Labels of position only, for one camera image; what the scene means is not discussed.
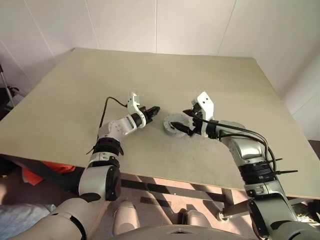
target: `orange object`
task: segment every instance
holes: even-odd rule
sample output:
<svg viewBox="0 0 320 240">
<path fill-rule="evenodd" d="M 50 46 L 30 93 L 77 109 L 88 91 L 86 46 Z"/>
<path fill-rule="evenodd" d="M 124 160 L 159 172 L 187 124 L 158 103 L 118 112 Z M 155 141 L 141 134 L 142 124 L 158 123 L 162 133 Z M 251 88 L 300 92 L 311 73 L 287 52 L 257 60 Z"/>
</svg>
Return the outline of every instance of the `orange object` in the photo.
<svg viewBox="0 0 320 240">
<path fill-rule="evenodd" d="M 76 167 L 72 165 L 66 165 L 66 164 L 60 164 L 60 163 L 54 163 L 54 162 L 48 162 L 48 161 L 42 161 L 42 163 L 60 174 L 70 173 L 76 169 Z M 22 169 L 22 175 L 23 175 L 23 178 L 33 186 L 37 185 L 38 183 L 44 180 L 43 177 L 34 174 L 32 171 L 29 171 L 26 168 Z"/>
</svg>

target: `floor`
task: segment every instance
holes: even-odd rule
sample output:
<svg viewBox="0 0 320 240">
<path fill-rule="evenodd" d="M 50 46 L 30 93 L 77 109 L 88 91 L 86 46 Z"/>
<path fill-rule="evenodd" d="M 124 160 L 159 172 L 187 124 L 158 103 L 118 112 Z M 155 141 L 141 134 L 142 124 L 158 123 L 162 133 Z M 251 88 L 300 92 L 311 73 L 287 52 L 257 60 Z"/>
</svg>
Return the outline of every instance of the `floor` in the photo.
<svg viewBox="0 0 320 240">
<path fill-rule="evenodd" d="M 156 183 L 185 189 L 195 189 L 198 186 L 192 186 L 189 183 L 177 182 L 165 179 L 137 177 L 133 175 L 122 175 L 123 179 L 142 181 L 145 183 Z M 204 187 L 207 192 L 221 193 L 217 187 Z M 242 202 L 247 197 L 244 192 L 232 191 L 234 203 Z M 43 181 L 37 186 L 31 186 L 24 183 L 21 178 L 21 170 L 17 168 L 8 177 L 0 178 L 0 204 L 55 204 L 60 203 L 68 198 L 72 198 L 69 192 L 61 190 L 54 184 Z M 139 216 L 141 226 L 168 225 L 177 223 L 177 213 L 180 209 L 196 209 L 202 212 L 209 220 L 211 226 L 216 229 L 240 234 L 243 236 L 256 239 L 251 228 L 251 219 L 249 216 L 231 219 L 227 223 L 221 223 L 214 217 L 223 205 L 220 202 L 203 201 L 201 199 L 182 197 L 169 194 L 151 194 L 142 190 L 131 188 L 122 188 L 121 196 L 118 200 L 112 202 L 93 237 L 94 240 L 105 240 L 112 236 L 113 217 L 119 203 L 124 200 L 131 201 Z M 166 203 L 166 206 L 160 206 L 159 203 Z"/>
</svg>

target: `tabletop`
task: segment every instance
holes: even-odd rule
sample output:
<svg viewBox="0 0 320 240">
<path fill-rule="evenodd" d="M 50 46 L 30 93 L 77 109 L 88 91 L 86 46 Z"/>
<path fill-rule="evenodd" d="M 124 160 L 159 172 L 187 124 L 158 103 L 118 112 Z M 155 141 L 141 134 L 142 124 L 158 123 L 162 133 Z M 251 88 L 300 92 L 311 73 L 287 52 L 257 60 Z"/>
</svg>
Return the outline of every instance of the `tabletop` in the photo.
<svg viewBox="0 0 320 240">
<path fill-rule="evenodd" d="M 76 48 L 0 122 L 0 154 L 86 167 L 105 99 L 160 106 L 154 121 L 127 136 L 124 173 L 243 190 L 229 150 L 199 135 L 174 138 L 169 114 L 189 109 L 206 91 L 214 118 L 241 123 L 266 137 L 288 196 L 320 199 L 320 161 L 253 58 L 170 55 Z M 109 101 L 104 122 L 128 112 Z"/>
</svg>

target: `white table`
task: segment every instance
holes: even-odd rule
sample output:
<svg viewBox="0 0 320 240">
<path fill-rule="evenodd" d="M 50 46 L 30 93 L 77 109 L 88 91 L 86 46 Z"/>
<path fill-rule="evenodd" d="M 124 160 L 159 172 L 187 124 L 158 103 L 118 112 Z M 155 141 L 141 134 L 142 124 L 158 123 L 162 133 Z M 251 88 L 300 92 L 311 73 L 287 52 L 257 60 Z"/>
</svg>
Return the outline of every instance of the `white table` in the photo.
<svg viewBox="0 0 320 240">
<path fill-rule="evenodd" d="M 288 196 L 320 199 L 320 162 L 253 58 L 75 49 L 0 122 L 0 154 L 86 167 L 107 96 L 122 102 L 135 90 L 159 114 L 123 144 L 120 170 L 140 176 L 243 190 L 228 149 L 198 135 L 163 131 L 168 114 L 191 107 L 205 90 L 217 120 L 266 137 Z M 110 101 L 105 121 L 126 115 Z"/>
</svg>

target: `black wire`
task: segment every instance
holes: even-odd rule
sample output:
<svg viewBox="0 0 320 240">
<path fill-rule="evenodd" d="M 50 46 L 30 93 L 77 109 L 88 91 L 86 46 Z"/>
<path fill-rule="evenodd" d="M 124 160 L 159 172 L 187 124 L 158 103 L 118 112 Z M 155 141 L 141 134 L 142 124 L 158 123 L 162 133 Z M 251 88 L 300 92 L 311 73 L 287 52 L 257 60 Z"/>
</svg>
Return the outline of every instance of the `black wire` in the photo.
<svg viewBox="0 0 320 240">
<path fill-rule="evenodd" d="M 104 103 L 104 108 L 103 108 L 103 112 L 102 112 L 102 116 L 101 116 L 101 120 L 100 120 L 100 124 L 99 124 L 99 128 L 102 127 L 102 123 L 104 122 L 104 119 L 105 119 L 105 114 L 106 114 L 106 109 L 107 109 L 107 104 L 108 104 L 108 100 L 109 99 L 112 99 L 114 101 L 116 101 L 118 104 L 120 104 L 122 107 L 127 107 L 128 104 L 124 105 L 123 103 L 119 102 L 117 99 L 115 99 L 114 97 L 112 96 L 108 96 L 105 100 L 105 103 Z"/>
<path fill-rule="evenodd" d="M 234 130 L 246 132 L 246 133 L 249 133 L 249 134 L 252 134 L 252 135 L 257 136 L 258 138 L 262 139 L 262 141 L 263 141 L 262 144 L 264 145 L 264 158 L 265 158 L 265 160 L 266 160 L 267 162 L 269 162 L 269 159 L 268 159 L 268 149 L 269 149 L 268 142 L 267 142 L 267 140 L 265 139 L 265 137 L 262 136 L 261 134 L 255 132 L 255 131 L 251 131 L 251 130 L 242 128 L 242 127 L 231 126 L 231 125 L 226 125 L 226 124 L 222 124 L 222 123 L 207 121 L 207 120 L 204 120 L 204 119 L 198 117 L 196 114 L 193 114 L 193 117 L 196 118 L 196 119 L 199 119 L 200 121 L 202 121 L 202 122 L 204 122 L 204 123 L 207 123 L 207 124 L 211 124 L 211 125 L 215 125 L 215 126 L 220 126 L 220 127 L 224 127 L 224 128 L 228 128 L 228 129 L 234 129 Z"/>
<path fill-rule="evenodd" d="M 240 134 L 240 133 L 230 133 L 230 134 L 225 134 L 225 135 L 222 135 L 222 136 L 218 136 L 219 139 L 221 138 L 225 138 L 225 137 L 245 137 L 245 138 L 248 138 L 248 139 L 252 139 L 252 140 L 255 140 L 261 144 L 264 144 L 263 141 L 261 141 L 260 139 L 254 137 L 254 136 L 250 136 L 250 135 L 245 135 L 245 134 Z M 272 169 L 274 171 L 277 170 L 277 162 L 276 162 L 276 158 L 275 158 L 275 155 L 274 153 L 272 152 L 271 148 L 268 147 L 268 152 L 270 153 L 270 156 L 271 156 L 271 159 L 272 159 Z"/>
</svg>

